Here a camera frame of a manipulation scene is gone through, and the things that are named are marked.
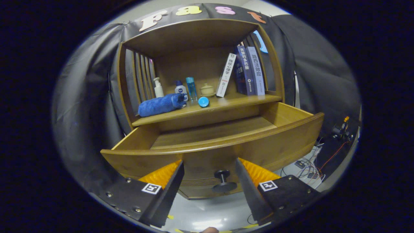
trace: white book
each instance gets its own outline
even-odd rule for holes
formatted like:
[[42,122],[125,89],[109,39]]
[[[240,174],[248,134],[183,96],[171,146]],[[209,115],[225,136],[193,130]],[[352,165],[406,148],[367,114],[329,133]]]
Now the white book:
[[233,53],[229,54],[227,58],[226,65],[224,66],[223,73],[219,79],[219,83],[217,84],[216,96],[224,97],[226,93],[227,85],[229,84],[230,75],[233,71],[234,62],[236,60],[236,55]]

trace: finger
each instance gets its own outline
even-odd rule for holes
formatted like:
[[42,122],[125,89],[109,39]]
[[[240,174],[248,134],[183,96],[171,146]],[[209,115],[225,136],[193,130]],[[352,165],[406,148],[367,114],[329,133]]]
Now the finger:
[[200,233],[219,233],[219,230],[215,227],[207,227],[204,231]]

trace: dark blue book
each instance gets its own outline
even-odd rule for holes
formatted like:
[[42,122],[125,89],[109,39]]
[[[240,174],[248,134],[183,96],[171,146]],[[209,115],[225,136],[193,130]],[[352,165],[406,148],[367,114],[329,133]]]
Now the dark blue book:
[[256,95],[254,77],[250,61],[247,57],[246,48],[244,46],[237,46],[236,54],[236,87],[237,92],[244,95]]

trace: white pump bottle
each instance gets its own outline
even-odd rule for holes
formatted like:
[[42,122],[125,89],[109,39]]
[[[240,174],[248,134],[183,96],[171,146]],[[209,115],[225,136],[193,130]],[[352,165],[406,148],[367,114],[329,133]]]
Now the white pump bottle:
[[154,79],[155,82],[155,87],[154,87],[154,91],[155,91],[155,96],[158,97],[164,97],[164,91],[162,90],[162,86],[161,83],[159,82],[159,77],[156,77]]

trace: wooden cabinet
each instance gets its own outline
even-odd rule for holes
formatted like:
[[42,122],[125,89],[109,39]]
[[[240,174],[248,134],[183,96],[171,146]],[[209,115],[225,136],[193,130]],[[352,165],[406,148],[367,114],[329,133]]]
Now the wooden cabinet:
[[[127,51],[133,56],[134,89],[141,103],[154,97],[150,65],[165,94],[173,93],[175,80],[186,77],[194,77],[197,88],[204,83],[216,87],[229,52],[255,30],[269,51],[274,73],[274,77],[264,74],[266,95],[237,93],[233,72],[226,95],[209,98],[209,107],[189,101],[183,109],[155,116],[140,117],[133,112],[126,84]],[[259,49],[256,43],[251,45]],[[273,171],[294,162],[312,149],[322,126],[323,113],[313,115],[283,103],[277,55],[259,24],[203,19],[149,30],[121,44],[118,68],[121,99],[132,132],[112,149],[101,150],[102,155],[120,174],[135,179],[182,159],[185,175],[179,192],[186,198],[224,195],[211,190],[219,183],[214,172],[229,169],[228,181],[238,183],[237,157]],[[274,88],[269,88],[268,78],[274,79]],[[225,194],[240,191],[238,184]]]

